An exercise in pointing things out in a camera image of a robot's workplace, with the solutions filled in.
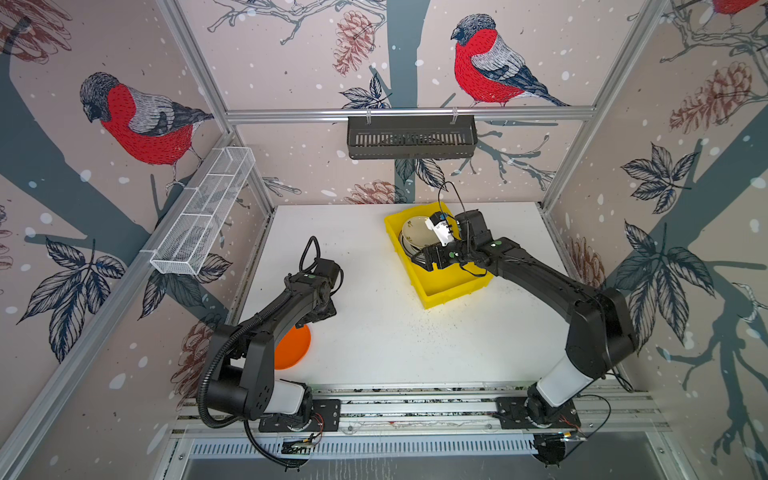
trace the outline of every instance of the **bird illustration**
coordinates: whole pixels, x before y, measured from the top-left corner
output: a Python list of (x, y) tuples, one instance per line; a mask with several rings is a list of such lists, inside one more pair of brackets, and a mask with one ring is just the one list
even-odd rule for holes
[(490, 15), (464, 17), (451, 35), (456, 40), (454, 72), (458, 85), (477, 105), (506, 105), (512, 98), (539, 97), (567, 106), (549, 94), (547, 87), (525, 66), (525, 59), (504, 43)]
[(728, 28), (727, 31), (731, 31), (741, 28), (741, 25), (733, 24), (733, 16), (745, 8), (755, 5), (758, 1), (759, 0), (690, 0), (690, 2), (683, 3), (681, 6), (677, 7), (677, 10), (684, 10), (685, 8), (688, 8), (691, 5), (697, 4), (699, 2), (710, 3), (712, 4), (712, 11), (709, 14), (710, 17), (707, 18), (707, 20), (704, 22), (704, 25), (702, 25), (699, 30), (706, 31), (707, 24), (714, 16), (713, 14), (719, 13), (721, 15), (728, 15), (730, 18), (730, 28)]
[(150, 165), (173, 165), (174, 179), (166, 185), (166, 194), (174, 185), (184, 186), (176, 180), (176, 162), (187, 150), (202, 163), (192, 148), (192, 137), (212, 114), (163, 95), (142, 93), (103, 72), (85, 79), (80, 101), (88, 121), (99, 119), (133, 158)]

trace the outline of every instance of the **yellow plastic bin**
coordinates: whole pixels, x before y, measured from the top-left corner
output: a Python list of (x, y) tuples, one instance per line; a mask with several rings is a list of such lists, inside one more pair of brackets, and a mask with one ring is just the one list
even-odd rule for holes
[[(432, 272), (428, 272), (411, 262), (411, 259), (402, 249), (402, 245), (400, 245), (399, 236), (400, 230), (402, 230), (402, 225), (409, 218), (417, 217), (418, 215), (429, 217), (433, 213), (439, 211), (440, 207), (437, 203), (419, 205), (400, 212), (399, 214), (390, 215), (384, 219), (389, 239), (392, 241), (392, 245), (395, 247), (395, 252), (397, 252), (398, 257), (400, 257), (400, 260), (402, 261), (402, 265), (406, 268), (406, 272), (408, 272), (408, 276), (411, 279), (411, 284), (413, 285), (413, 288), (416, 289), (416, 293), (419, 295), (419, 299), (422, 301), (422, 305), (425, 309), (442, 305), (443, 303), (457, 299), (460, 296), (468, 295), (476, 290), (480, 290), (482, 287), (487, 286), (492, 278), (490, 273), (483, 277), (472, 276), (462, 270), (458, 264), (451, 265), (443, 270), (433, 270)], [(445, 204), (442, 205), (442, 211), (449, 215), (453, 215)], [(449, 223), (453, 226), (453, 231), (458, 232), (456, 222), (449, 219)], [(478, 268), (473, 263), (467, 264), (465, 268), (473, 273), (484, 272), (483, 269)]]

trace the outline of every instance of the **black hanging shelf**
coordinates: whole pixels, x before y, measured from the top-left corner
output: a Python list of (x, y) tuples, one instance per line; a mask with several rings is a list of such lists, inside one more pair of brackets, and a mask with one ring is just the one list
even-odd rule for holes
[(347, 125), (353, 160), (470, 158), (478, 144), (472, 115), (349, 117)]

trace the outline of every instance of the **bird head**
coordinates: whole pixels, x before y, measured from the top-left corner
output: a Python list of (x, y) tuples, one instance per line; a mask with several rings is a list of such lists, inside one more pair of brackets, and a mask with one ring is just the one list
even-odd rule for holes
[(111, 121), (112, 115), (109, 113), (109, 103), (107, 98), (112, 88), (117, 87), (120, 82), (110, 74), (103, 72), (94, 73), (86, 78), (80, 87), (80, 102), (83, 104), (83, 111), (88, 121), (96, 119), (101, 121)]
[(451, 34), (451, 40), (456, 40), (459, 45), (465, 47), (472, 40), (472, 37), (475, 36), (475, 33), (481, 30), (495, 29), (496, 22), (493, 21), (490, 15), (475, 13), (462, 18)]

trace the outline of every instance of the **orange plate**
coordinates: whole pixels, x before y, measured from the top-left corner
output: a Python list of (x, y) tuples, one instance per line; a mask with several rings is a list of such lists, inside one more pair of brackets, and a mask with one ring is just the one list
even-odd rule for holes
[(285, 370), (296, 365), (310, 349), (310, 326), (292, 328), (275, 348), (275, 370)]

